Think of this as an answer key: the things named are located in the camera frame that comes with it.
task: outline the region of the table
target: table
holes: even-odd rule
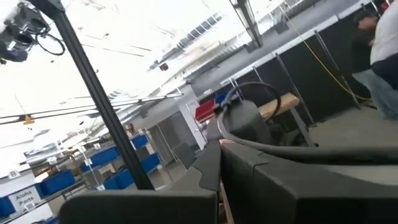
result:
[[[285,95],[281,96],[280,109],[276,113],[276,116],[285,113],[286,111],[290,111],[294,117],[294,120],[298,125],[298,129],[303,134],[304,139],[307,142],[308,146],[316,147],[315,143],[312,141],[307,131],[307,125],[304,123],[299,113],[295,109],[295,107],[299,104],[300,100],[295,95],[291,93],[286,93]],[[276,106],[277,106],[277,100],[272,100],[271,102],[260,106],[259,112],[264,119],[269,119],[271,115],[274,113]]]

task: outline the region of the black metal pole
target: black metal pole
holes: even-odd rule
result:
[[[324,51],[324,53],[326,54],[326,56],[328,57],[328,60],[330,61],[330,63],[334,66],[335,70],[337,71],[337,74],[340,75],[340,80],[343,81],[344,85],[346,86],[347,90],[349,91],[349,93],[351,94],[353,101],[354,101],[354,106],[357,107],[357,109],[361,109],[361,106],[358,103],[358,100],[356,99],[356,96],[353,92],[353,90],[349,87],[344,75],[341,74],[341,70],[339,68],[339,66],[337,65],[335,59],[333,58],[333,56],[331,55],[328,47],[326,46],[325,42],[323,41],[321,35],[319,34],[318,31],[314,31],[315,33],[315,37],[317,37],[317,40],[319,42],[319,44],[322,47],[322,50]]]
[[[115,145],[129,169],[138,189],[154,190],[154,186],[144,171],[141,162],[124,132],[122,124],[102,87],[88,57],[65,14],[65,9],[60,0],[30,0],[30,2],[49,18],[58,28],[58,31],[75,62],[88,91],[90,92],[106,127],[109,129]]]
[[[303,107],[305,109],[305,112],[307,113],[307,116],[310,118],[310,121],[313,125],[315,125],[315,121],[312,118],[312,115],[310,114],[310,110],[308,110],[303,98],[301,97],[301,94],[299,92],[299,90],[297,89],[296,85],[294,84],[292,77],[289,74],[289,71],[287,70],[285,63],[282,61],[281,57],[279,56],[278,53],[275,53],[275,57],[279,62],[279,65],[282,67],[282,70],[284,71],[285,75],[287,76],[287,78],[289,78],[290,84],[293,87],[293,91],[294,93],[297,95],[297,97],[300,99],[301,104],[303,104]]]

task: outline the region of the ceiling beam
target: ceiling beam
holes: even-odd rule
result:
[[[246,32],[248,32],[252,39],[249,45],[253,48],[260,48],[263,45],[261,34],[257,22],[254,18],[253,11],[250,6],[249,0],[229,0],[234,7],[235,12],[240,18]]]

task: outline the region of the blue plastic bin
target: blue plastic bin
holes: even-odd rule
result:
[[[6,217],[15,212],[14,206],[12,206],[11,201],[8,196],[0,198],[0,217]]]
[[[45,221],[45,224],[57,224],[58,223],[58,218],[57,217],[51,217],[48,220]]]
[[[106,190],[119,190],[119,185],[116,182],[116,176],[110,177],[104,181],[104,187]]]
[[[214,104],[222,103],[223,100],[225,100],[225,97],[227,94],[228,94],[228,91],[225,91],[223,93],[220,93],[218,96],[216,96]]]
[[[137,136],[134,139],[132,139],[131,141],[134,144],[134,146],[136,147],[136,149],[144,147],[148,143],[147,136],[145,136],[145,135]]]
[[[121,170],[116,175],[116,182],[118,183],[119,189],[126,189],[128,186],[134,183],[132,176],[128,170]]]
[[[116,150],[116,147],[109,148],[107,150],[99,152],[99,153],[95,154],[94,156],[90,157],[91,161],[93,162],[91,167],[98,167],[98,166],[105,165],[105,164],[111,162],[112,160],[115,160],[118,157],[119,157],[119,154],[118,154],[118,151]],[[86,172],[90,168],[88,166],[86,166],[86,164],[83,162],[80,165],[80,169],[81,169],[81,171]]]
[[[59,190],[65,189],[75,183],[75,178],[70,170],[49,177],[40,183],[44,195],[52,195]]]
[[[145,172],[150,172],[154,170],[159,164],[159,157],[157,156],[157,153],[153,153],[147,158],[143,159],[141,161],[141,164],[145,170]]]

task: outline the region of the label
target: label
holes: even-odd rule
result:
[[[100,143],[95,143],[94,144],[95,149],[101,149],[101,144]]]
[[[50,165],[54,165],[54,164],[57,163],[57,158],[56,158],[55,156],[50,157],[50,158],[47,158],[47,162],[48,162]]]
[[[98,186],[98,187],[97,187],[97,190],[99,190],[99,191],[103,191],[103,190],[105,190],[105,187],[104,187],[104,185],[100,185],[100,186]]]
[[[21,174],[19,173],[18,170],[12,170],[12,171],[10,171],[10,173],[8,173],[8,178],[10,178],[10,179],[14,179],[19,176],[21,176]]]
[[[31,186],[28,187],[24,190],[21,190],[17,193],[14,193],[10,196],[8,196],[9,200],[12,203],[12,206],[14,206],[15,211],[21,211],[27,208],[32,208],[36,203],[39,203],[41,201],[41,198],[39,196],[39,193],[37,193],[36,187]]]
[[[25,209],[28,210],[28,211],[33,210],[33,209],[35,209],[35,208],[36,208],[36,205],[35,205],[35,203],[33,203],[33,202],[27,203],[27,204],[25,205]]]
[[[86,166],[93,165],[93,161],[91,161],[91,159],[86,159],[85,164],[86,164]]]
[[[79,147],[79,151],[80,151],[80,152],[85,152],[85,151],[86,151],[86,148],[85,148],[84,146],[80,146],[80,147]]]

